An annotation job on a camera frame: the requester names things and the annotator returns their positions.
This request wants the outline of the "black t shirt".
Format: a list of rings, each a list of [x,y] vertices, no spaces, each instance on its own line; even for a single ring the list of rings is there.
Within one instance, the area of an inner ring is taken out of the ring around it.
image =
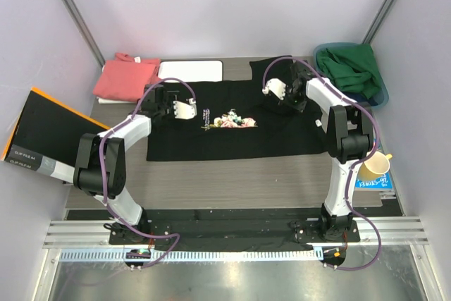
[[[308,101],[299,112],[262,92],[262,81],[292,80],[294,63],[277,57],[250,62],[251,80],[192,82],[197,115],[152,129],[147,161],[211,161],[326,152],[316,125],[322,112]]]

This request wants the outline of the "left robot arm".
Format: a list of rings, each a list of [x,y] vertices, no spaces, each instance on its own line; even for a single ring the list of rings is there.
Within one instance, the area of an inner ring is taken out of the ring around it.
[[[156,85],[144,95],[138,110],[114,127],[98,134],[86,133],[80,138],[73,174],[73,184],[100,201],[115,221],[113,228],[125,230],[136,244],[144,243],[150,234],[147,213],[134,201],[125,187],[127,150],[152,131],[152,123],[173,114],[176,91]]]

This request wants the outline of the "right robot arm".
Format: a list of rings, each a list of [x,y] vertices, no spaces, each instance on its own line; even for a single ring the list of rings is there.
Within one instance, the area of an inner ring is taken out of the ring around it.
[[[350,99],[330,80],[317,77],[307,65],[294,62],[290,72],[283,103],[300,109],[313,102],[327,118],[326,149],[332,159],[332,174],[317,233],[324,241],[337,242],[354,228],[352,198],[360,161],[373,148],[373,124],[368,113],[363,112],[368,109],[366,104]]]

